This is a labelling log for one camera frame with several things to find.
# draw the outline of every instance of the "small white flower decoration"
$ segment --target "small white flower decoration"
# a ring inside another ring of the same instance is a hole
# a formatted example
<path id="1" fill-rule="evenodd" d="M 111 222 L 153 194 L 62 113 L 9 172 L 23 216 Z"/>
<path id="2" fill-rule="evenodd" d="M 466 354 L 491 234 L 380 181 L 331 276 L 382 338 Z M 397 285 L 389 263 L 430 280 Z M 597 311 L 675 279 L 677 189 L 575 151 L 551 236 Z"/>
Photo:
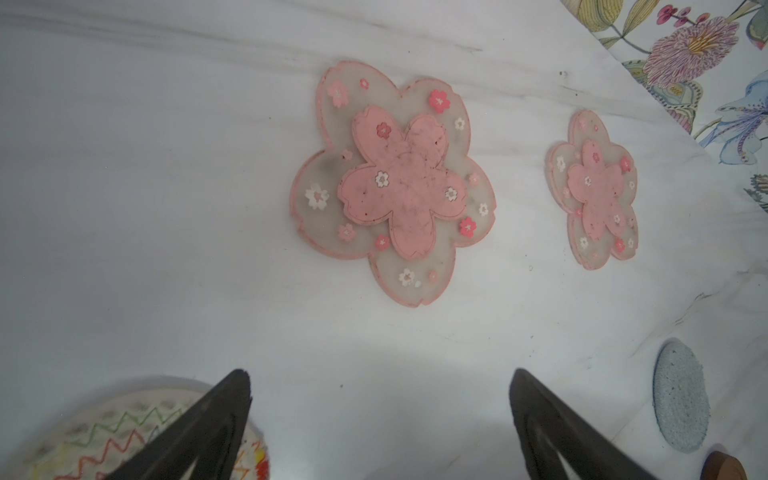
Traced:
<path id="1" fill-rule="evenodd" d="M 413 273 L 410 269 L 405 269 L 400 273 L 400 283 L 402 283 L 403 286 L 408 286 L 411 283 L 413 283 L 413 279 L 416 278 L 416 274 Z"/>
<path id="2" fill-rule="evenodd" d="M 330 198 L 328 190 L 323 190 L 317 182 L 310 182 L 310 189 L 304 191 L 304 197 L 310 201 L 310 207 L 312 210 L 325 210 L 326 201 Z"/>
<path id="3" fill-rule="evenodd" d="M 448 190 L 445 191 L 445 198 L 452 202 L 458 198 L 458 192 L 453 187 L 448 187 Z"/>
<path id="4" fill-rule="evenodd" d="M 389 185 L 389 174 L 386 172 L 379 172 L 376 174 L 376 185 L 379 185 L 379 188 L 384 188 L 387 185 Z"/>

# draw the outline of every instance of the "floral fabric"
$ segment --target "floral fabric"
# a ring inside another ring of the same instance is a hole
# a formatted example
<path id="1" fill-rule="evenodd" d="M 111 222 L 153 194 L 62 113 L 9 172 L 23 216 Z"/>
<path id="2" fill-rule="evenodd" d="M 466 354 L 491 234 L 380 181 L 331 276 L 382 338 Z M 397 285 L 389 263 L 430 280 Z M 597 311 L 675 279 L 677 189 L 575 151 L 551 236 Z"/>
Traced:
<path id="1" fill-rule="evenodd" d="M 561 1 L 716 162 L 766 173 L 768 0 Z"/>

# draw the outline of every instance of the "zigzag pattern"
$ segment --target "zigzag pattern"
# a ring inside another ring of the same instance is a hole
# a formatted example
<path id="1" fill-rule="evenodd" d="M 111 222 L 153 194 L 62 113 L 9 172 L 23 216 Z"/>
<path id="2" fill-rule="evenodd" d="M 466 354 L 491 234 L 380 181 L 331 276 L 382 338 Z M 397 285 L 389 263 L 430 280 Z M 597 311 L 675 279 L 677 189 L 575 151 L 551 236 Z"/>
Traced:
<path id="1" fill-rule="evenodd" d="M 88 447 L 91 444 L 91 442 L 93 442 L 94 437 L 96 436 L 96 430 L 97 429 L 104 430 L 105 432 L 107 432 L 107 433 L 109 433 L 111 435 L 114 435 L 115 433 L 118 432 L 120 427 L 122 427 L 123 424 L 125 422 L 127 422 L 128 420 L 132 421 L 137 427 L 141 427 L 144 423 L 147 422 L 147 420 L 153 414 L 155 414 L 157 416 L 157 419 L 160 420 L 160 424 L 161 425 L 165 425 L 175 415 L 181 414 L 181 409 L 177 409 L 174 412 L 172 412 L 170 415 L 168 415 L 167 417 L 163 418 L 163 416 L 160 414 L 160 411 L 157 409 L 157 407 L 155 407 L 152 410 L 150 410 L 149 413 L 142 420 L 139 420 L 138 417 L 135 417 L 135 416 L 131 415 L 128 412 L 125 412 L 125 413 L 123 413 L 123 416 L 120 417 L 120 420 L 118 421 L 117 425 L 114 426 L 114 428 L 110 427 L 109 425 L 104 425 L 103 423 L 96 423 L 96 424 L 94 424 L 93 427 L 91 427 L 91 434 L 88 436 L 88 440 L 86 442 L 64 442 L 64 444 L 65 445 L 72 445 L 74 447 L 81 447 L 81 448 L 84 449 L 84 448 Z"/>
<path id="2" fill-rule="evenodd" d="M 125 442 L 125 447 L 121 447 L 119 443 L 113 439 L 109 439 L 107 440 L 107 445 L 104 446 L 104 451 L 101 453 L 100 460 L 97 460 L 93 457 L 80 457 L 80 460 L 78 461 L 78 476 L 73 477 L 72 475 L 58 475 L 54 477 L 54 480 L 81 480 L 81 478 L 83 478 L 83 468 L 85 468 L 87 463 L 90 463 L 94 466 L 104 463 L 104 460 L 107 459 L 107 454 L 109 453 L 110 447 L 117 449 L 120 453 L 125 453 L 131 447 L 131 443 L 134 441 L 134 439 L 136 439 L 138 442 L 141 442 L 142 445 L 146 443 L 144 441 L 144 437 L 142 437 L 136 429 L 131 432 L 131 436 L 128 437 L 128 441 Z"/>
<path id="3" fill-rule="evenodd" d="M 52 469 L 55 470 L 57 468 L 60 468 L 63 466 L 65 459 L 67 458 L 68 450 L 71 447 L 79 447 L 81 449 L 85 449 L 88 446 L 91 445 L 91 443 L 94 440 L 94 437 L 96 436 L 96 430 L 104 430 L 105 432 L 110 433 L 111 435 L 114 435 L 118 432 L 120 427 L 123 426 L 125 422 L 132 421 L 137 427 L 141 427 L 144 423 L 147 422 L 147 420 L 152 416 L 156 415 L 157 419 L 160 420 L 161 425 L 165 425 L 168 423 L 173 417 L 176 415 L 180 415 L 183 412 L 183 409 L 177 409 L 173 411 L 171 414 L 169 414 L 167 417 L 163 418 L 163 416 L 160 414 L 160 411 L 157 409 L 157 407 L 153 408 L 149 411 L 146 416 L 140 420 L 138 417 L 135 417 L 131 415 L 128 412 L 124 412 L 122 417 L 120 417 L 120 420 L 117 424 L 113 426 L 104 425 L 102 423 L 96 423 L 93 427 L 91 427 L 91 434 L 88 436 L 88 440 L 86 442 L 62 442 L 60 449 L 58 450 L 58 454 L 51 458 L 50 460 L 47 460 L 42 463 L 38 463 L 32 467 L 32 478 L 34 480 L 38 480 L 39 475 L 41 472 L 44 472 L 46 469 Z"/>
<path id="4" fill-rule="evenodd" d="M 248 475 L 248 472 L 250 472 L 249 468 L 243 467 L 243 465 L 240 463 L 243 460 L 243 455 L 245 455 L 245 450 L 240 450 L 240 454 L 237 456 L 237 461 L 235 462 L 235 466 L 232 468 L 232 472 L 238 472 L 243 474 L 243 476 L 240 477 L 240 480 L 243 480 L 245 476 Z"/>

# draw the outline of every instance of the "leaf print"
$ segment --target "leaf print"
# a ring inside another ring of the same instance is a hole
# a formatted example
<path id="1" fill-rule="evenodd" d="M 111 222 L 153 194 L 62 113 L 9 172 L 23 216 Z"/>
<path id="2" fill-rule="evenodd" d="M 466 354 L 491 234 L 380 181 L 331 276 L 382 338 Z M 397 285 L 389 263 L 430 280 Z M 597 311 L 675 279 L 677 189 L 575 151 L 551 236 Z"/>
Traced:
<path id="1" fill-rule="evenodd" d="M 746 36 L 760 50 L 766 46 L 766 41 L 768 41 L 768 5 L 763 5 L 752 17 L 746 26 Z"/>
<path id="2" fill-rule="evenodd" d="M 576 17 L 589 31 L 603 31 L 616 21 L 623 5 L 624 0 L 581 0 Z"/>
<path id="3" fill-rule="evenodd" d="M 619 40 L 621 40 L 621 37 L 601 38 L 600 43 L 605 47 L 606 50 L 608 50 L 610 47 L 613 47 L 614 44 Z"/>
<path id="4" fill-rule="evenodd" d="M 648 18 L 648 15 L 656 8 L 659 0 L 637 0 L 627 15 L 627 20 L 624 21 L 624 30 L 622 35 L 626 35 L 630 31 L 633 31 L 637 26 Z"/>
<path id="5" fill-rule="evenodd" d="M 752 187 L 754 190 L 745 188 L 744 191 L 768 214 L 768 199 L 763 197 L 764 194 L 768 195 L 768 175 L 753 175 Z"/>

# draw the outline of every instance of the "flower-shaped coaster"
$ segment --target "flower-shaped coaster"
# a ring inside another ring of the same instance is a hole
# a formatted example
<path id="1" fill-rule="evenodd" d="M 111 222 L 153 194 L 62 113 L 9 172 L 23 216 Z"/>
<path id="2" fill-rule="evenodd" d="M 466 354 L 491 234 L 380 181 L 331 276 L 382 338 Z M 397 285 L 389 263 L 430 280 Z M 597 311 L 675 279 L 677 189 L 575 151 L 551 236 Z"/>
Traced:
<path id="1" fill-rule="evenodd" d="M 547 179 L 555 200 L 568 212 L 571 250 L 584 268 L 600 268 L 609 254 L 619 260 L 634 257 L 637 219 L 631 204 L 637 170 L 629 152 L 611 143 L 594 112 L 573 117 L 568 143 L 549 154 Z"/>
<path id="2" fill-rule="evenodd" d="M 456 247 L 480 241 L 496 208 L 467 157 L 462 99 L 432 78 L 400 91 L 375 68 L 343 61 L 326 72 L 316 101 L 326 147 L 293 181 L 299 232 L 331 257 L 368 257 L 403 305 L 431 303 L 448 286 Z"/>

